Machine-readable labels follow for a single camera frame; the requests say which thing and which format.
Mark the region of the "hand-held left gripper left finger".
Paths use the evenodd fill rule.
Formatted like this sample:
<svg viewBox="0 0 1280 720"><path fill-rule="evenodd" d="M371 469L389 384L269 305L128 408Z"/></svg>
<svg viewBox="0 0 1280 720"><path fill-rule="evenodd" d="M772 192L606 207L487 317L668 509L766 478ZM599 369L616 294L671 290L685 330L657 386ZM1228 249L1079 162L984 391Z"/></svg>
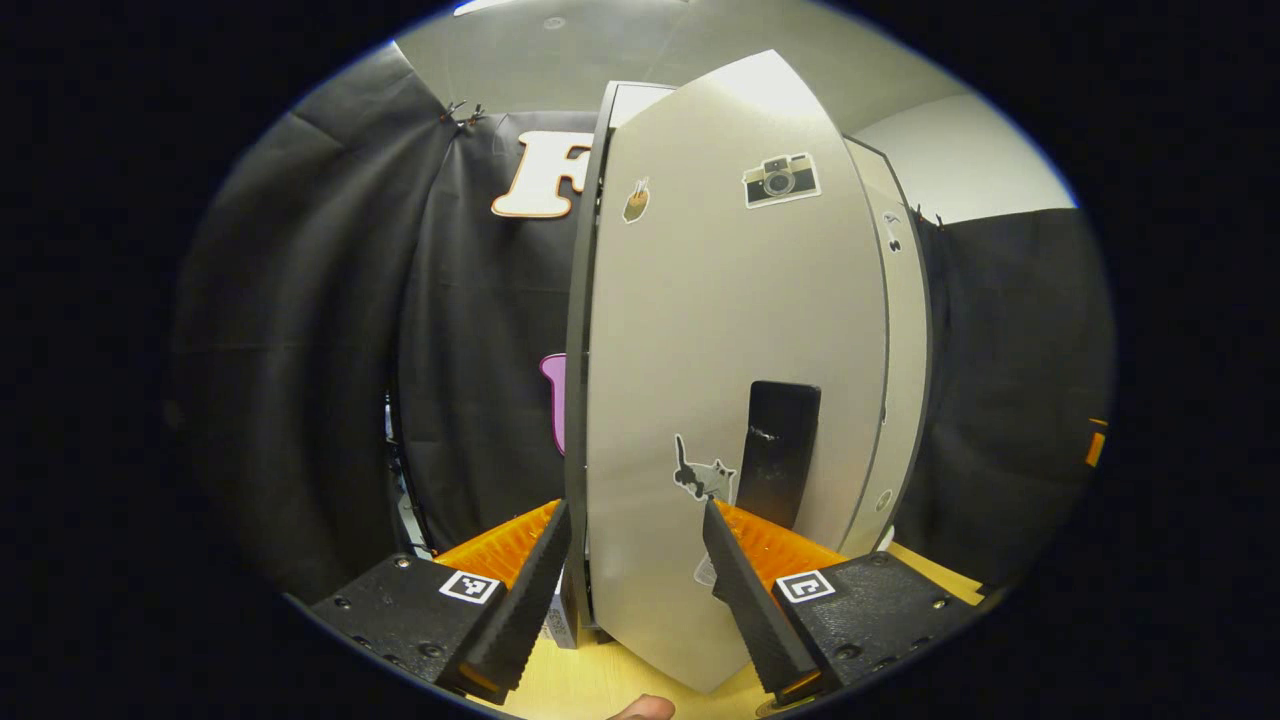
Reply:
<svg viewBox="0 0 1280 720"><path fill-rule="evenodd" d="M434 557L393 553L308 605L320 630L439 691L502 705L541 633L570 548L554 500Z"/></svg>

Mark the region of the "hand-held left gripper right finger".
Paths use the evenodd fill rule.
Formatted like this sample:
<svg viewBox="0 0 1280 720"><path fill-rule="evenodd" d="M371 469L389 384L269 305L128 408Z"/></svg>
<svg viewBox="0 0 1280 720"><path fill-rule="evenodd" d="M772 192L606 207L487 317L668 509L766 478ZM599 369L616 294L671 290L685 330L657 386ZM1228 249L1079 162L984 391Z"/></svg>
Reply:
<svg viewBox="0 0 1280 720"><path fill-rule="evenodd" d="M764 692L796 706L860 691L974 621L970 580L891 546L846 559L712 500L701 537Z"/></svg>

